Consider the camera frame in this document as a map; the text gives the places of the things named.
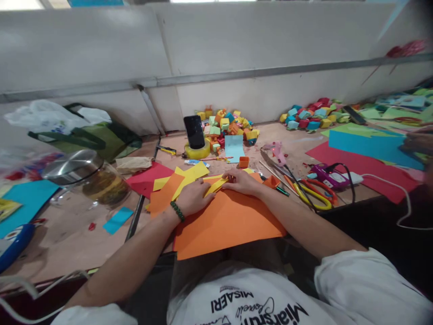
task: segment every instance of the white t-shirt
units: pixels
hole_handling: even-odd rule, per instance
[[[243,269],[200,283],[176,308],[169,325],[350,325],[433,322],[433,304],[374,249],[326,257],[314,282],[320,300],[281,275]],[[115,304],[72,307],[53,325],[134,325]]]

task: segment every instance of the white plastic bag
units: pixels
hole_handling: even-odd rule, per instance
[[[47,100],[37,100],[31,102],[30,106],[21,106],[15,112],[5,114],[4,118],[9,124],[25,127],[34,133],[56,132],[69,135],[76,127],[91,125],[61,105]]]
[[[91,125],[101,122],[111,123],[110,115],[108,115],[106,111],[100,110],[98,108],[82,107],[77,113],[82,115]]]

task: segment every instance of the green bag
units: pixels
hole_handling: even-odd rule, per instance
[[[83,107],[83,105],[73,103],[64,106],[69,112],[83,118],[82,115],[72,110],[74,107]],[[56,132],[28,132],[27,134],[64,153],[73,153],[82,149],[95,150],[108,162],[129,155],[141,148],[143,142],[137,134],[116,121],[75,128],[69,135]]]

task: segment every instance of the white cable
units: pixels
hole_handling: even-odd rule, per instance
[[[406,200],[407,200],[407,213],[406,215],[404,215],[403,217],[401,217],[400,219],[397,220],[397,226],[402,227],[402,228],[406,228],[406,229],[413,229],[413,230],[433,230],[433,228],[416,228],[416,227],[407,227],[407,226],[402,226],[400,223],[405,220],[406,218],[408,218],[411,214],[412,214],[412,205],[410,204],[410,198],[409,198],[409,193],[400,185],[391,183],[390,181],[384,180],[383,178],[380,178],[379,176],[376,175],[372,175],[372,174],[363,174],[361,175],[362,177],[364,176],[372,176],[375,177],[377,179],[380,179],[381,181],[384,181],[388,184],[397,186],[399,189],[401,189],[405,195],[406,195]]]
[[[68,275],[65,275],[63,277],[61,277],[60,279],[58,279],[57,281],[55,281],[54,283],[52,283],[50,286],[48,286],[45,290],[38,292],[36,287],[29,281],[27,281],[26,279],[24,279],[23,277],[20,276],[16,276],[16,275],[12,275],[12,276],[4,276],[4,277],[0,277],[0,283],[19,283],[21,284],[21,286],[25,289],[25,291],[27,291],[30,296],[32,296],[33,299],[37,299],[40,296],[42,296],[44,293],[48,292],[50,289],[52,289],[54,286],[58,285],[60,282],[70,278],[73,275],[76,274],[81,274],[84,277],[86,277],[87,279],[90,279],[89,275],[87,274],[87,272],[82,271],[82,270],[77,270],[74,271]],[[54,316],[55,314],[61,312],[61,310],[63,309],[63,307],[57,309],[56,311],[52,312],[51,314],[40,318],[38,320],[30,320],[27,318],[22,317],[21,315],[19,315],[2,297],[0,297],[0,305],[5,309],[5,311],[13,318],[15,319],[17,322],[23,323],[23,324],[28,324],[28,325],[33,325],[33,324],[37,324],[40,323],[44,320],[47,320],[48,318]]]

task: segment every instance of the wooden stick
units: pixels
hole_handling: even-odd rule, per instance
[[[266,166],[263,161],[260,160],[260,163],[263,165],[263,167],[265,167],[273,176],[275,176],[276,178],[278,178],[280,180],[280,182],[285,185],[289,190],[291,190],[297,197],[299,197],[299,194],[296,193],[285,181],[283,181],[280,177],[277,176],[276,173],[274,173],[268,166]]]
[[[218,159],[225,160],[225,159],[230,159],[230,158],[233,158],[233,157],[211,157],[211,158],[203,158],[203,159],[199,159],[199,160],[201,160],[201,161],[218,160]]]

